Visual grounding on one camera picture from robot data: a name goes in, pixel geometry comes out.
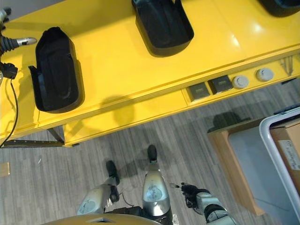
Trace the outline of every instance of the wooden floor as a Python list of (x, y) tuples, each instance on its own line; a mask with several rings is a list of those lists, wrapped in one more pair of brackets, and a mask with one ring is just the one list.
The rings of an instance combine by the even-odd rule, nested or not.
[[(1, 149), (0, 162), (9, 161), (11, 175), (0, 178), (0, 224), (38, 225), (76, 214), (87, 191), (107, 178), (105, 161), (119, 170), (119, 192), (129, 203), (142, 205), (143, 178), (149, 144), (155, 144), (166, 183), (182, 181), (216, 195), (241, 224), (278, 225), (269, 215), (256, 217), (234, 201), (207, 131), (233, 112), (240, 119), (261, 118), (300, 102), (300, 80), (277, 84), (238, 97), (96, 138), (73, 148)], [(48, 140), (46, 132), (27, 139)], [(184, 197), (169, 187), (172, 211), (181, 225), (205, 221), (185, 207)], [(109, 210), (126, 207), (121, 198)]]

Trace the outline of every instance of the round button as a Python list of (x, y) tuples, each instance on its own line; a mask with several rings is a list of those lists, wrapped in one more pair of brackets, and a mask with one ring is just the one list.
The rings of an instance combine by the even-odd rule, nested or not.
[(265, 82), (265, 81), (272, 80), (274, 77), (274, 73), (269, 68), (262, 68), (257, 71), (256, 77), (258, 80)]
[(249, 85), (249, 79), (246, 76), (239, 75), (233, 79), (232, 84), (235, 88), (246, 88)]

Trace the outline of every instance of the cardboard box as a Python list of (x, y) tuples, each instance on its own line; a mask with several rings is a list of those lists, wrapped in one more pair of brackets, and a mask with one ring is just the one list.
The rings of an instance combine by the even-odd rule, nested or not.
[(300, 194), (300, 119), (276, 125), (270, 133)]

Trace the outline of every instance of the wire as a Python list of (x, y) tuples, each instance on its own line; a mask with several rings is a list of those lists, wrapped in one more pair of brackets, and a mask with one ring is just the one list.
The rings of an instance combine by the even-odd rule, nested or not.
[(13, 86), (13, 80), (10, 80), (10, 86), (11, 86), (11, 89), (13, 90), (13, 93), (14, 93), (14, 97), (15, 97), (15, 123), (14, 123), (14, 126), (13, 126), (13, 129), (11, 130), (11, 132), (9, 133), (9, 135), (5, 138), (5, 140), (2, 142), (2, 144), (0, 145), (0, 148), (2, 148), (2, 146), (4, 145), (4, 143), (10, 138), (10, 136), (13, 134), (14, 130), (15, 130), (15, 127), (17, 125), (17, 121), (18, 121), (18, 116), (19, 116), (19, 106), (18, 106), (18, 99), (17, 99), (17, 95), (15, 94), (15, 89), (14, 89), (14, 86)]
[(129, 203), (125, 200), (125, 197), (124, 197), (124, 193), (123, 193), (123, 192), (121, 192), (120, 195), (123, 196), (124, 202), (125, 202), (127, 205), (129, 205), (129, 206), (131, 206), (131, 207), (134, 207), (134, 205), (129, 204)]

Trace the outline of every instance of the robot leg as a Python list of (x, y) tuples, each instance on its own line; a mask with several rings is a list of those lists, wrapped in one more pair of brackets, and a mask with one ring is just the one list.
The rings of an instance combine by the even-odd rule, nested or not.
[(150, 145), (148, 148), (148, 158), (150, 165), (145, 177), (142, 194), (145, 217), (162, 224), (171, 224), (173, 216), (169, 193), (159, 169), (157, 151), (154, 145)]
[(116, 186), (120, 180), (113, 161), (108, 161), (106, 168), (109, 178), (103, 184), (88, 192), (78, 209), (77, 215), (102, 214), (105, 212), (105, 207), (109, 199), (111, 199), (112, 203), (119, 200), (120, 197)]

